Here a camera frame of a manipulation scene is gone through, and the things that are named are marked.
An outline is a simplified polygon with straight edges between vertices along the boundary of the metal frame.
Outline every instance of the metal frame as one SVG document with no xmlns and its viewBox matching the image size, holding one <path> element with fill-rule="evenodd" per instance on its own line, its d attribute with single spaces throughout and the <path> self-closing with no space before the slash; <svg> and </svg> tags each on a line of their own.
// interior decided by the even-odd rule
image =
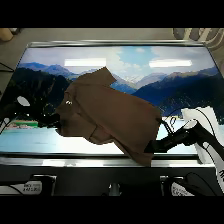
<svg viewBox="0 0 224 224">
<path fill-rule="evenodd" d="M 27 48 L 48 47 L 87 47 L 87 46 L 181 46 L 206 47 L 202 42 L 186 40 L 84 40 L 84 41 L 52 41 L 32 42 Z M 53 167 L 142 167 L 120 154 L 60 154 L 60 153 L 10 153 L 0 152 L 0 164 L 25 166 L 53 166 Z M 197 154 L 155 154 L 152 167 L 214 167 L 213 164 L 201 164 Z"/>
</svg>

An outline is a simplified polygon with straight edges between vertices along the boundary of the brown shirt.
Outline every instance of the brown shirt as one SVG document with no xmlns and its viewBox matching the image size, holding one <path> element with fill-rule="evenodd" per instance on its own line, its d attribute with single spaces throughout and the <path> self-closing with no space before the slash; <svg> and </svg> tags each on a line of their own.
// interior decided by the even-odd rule
<svg viewBox="0 0 224 224">
<path fill-rule="evenodd" d="M 77 78 L 56 109 L 65 137 L 84 137 L 95 144 L 114 142 L 136 162 L 150 166 L 152 154 L 143 153 L 155 140 L 161 119 L 153 105 L 110 88 L 116 79 L 106 67 Z"/>
</svg>

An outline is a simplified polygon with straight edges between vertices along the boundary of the floor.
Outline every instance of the floor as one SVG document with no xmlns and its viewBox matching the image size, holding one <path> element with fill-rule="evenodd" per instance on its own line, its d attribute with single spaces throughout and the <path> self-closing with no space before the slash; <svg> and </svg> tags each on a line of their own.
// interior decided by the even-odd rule
<svg viewBox="0 0 224 224">
<path fill-rule="evenodd" d="M 26 45 L 35 41 L 172 39 L 172 28 L 25 28 L 11 41 L 0 43 L 0 62 L 15 69 Z M 224 46 L 212 53 L 224 74 Z M 10 77 L 10 73 L 1 73 L 1 92 L 4 92 Z"/>
</svg>

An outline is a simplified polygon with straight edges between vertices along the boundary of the blue sky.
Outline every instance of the blue sky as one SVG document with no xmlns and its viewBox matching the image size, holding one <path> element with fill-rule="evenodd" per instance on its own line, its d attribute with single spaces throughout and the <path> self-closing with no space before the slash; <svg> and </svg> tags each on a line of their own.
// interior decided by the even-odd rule
<svg viewBox="0 0 224 224">
<path fill-rule="evenodd" d="M 173 46 L 113 46 L 113 47 L 54 47 L 29 48 L 21 63 L 37 62 L 45 65 L 58 64 L 65 67 L 65 59 L 105 58 L 107 68 L 121 78 L 136 82 L 152 73 L 190 72 L 211 68 L 214 62 L 204 47 Z M 153 60 L 191 60 L 192 66 L 150 68 Z M 100 67 L 66 66 L 79 74 Z"/>
</svg>

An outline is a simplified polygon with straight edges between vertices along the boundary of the brown fabric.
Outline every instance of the brown fabric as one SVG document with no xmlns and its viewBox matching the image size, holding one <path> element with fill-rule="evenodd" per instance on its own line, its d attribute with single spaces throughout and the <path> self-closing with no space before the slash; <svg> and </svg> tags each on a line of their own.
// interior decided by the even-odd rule
<svg viewBox="0 0 224 224">
<path fill-rule="evenodd" d="M 145 100 L 110 88 L 115 81 L 106 67 L 76 79 L 56 109 L 62 125 L 58 133 L 95 144 L 114 142 L 133 160 L 150 166 L 153 154 L 143 152 L 156 139 L 160 112 Z"/>
</svg>

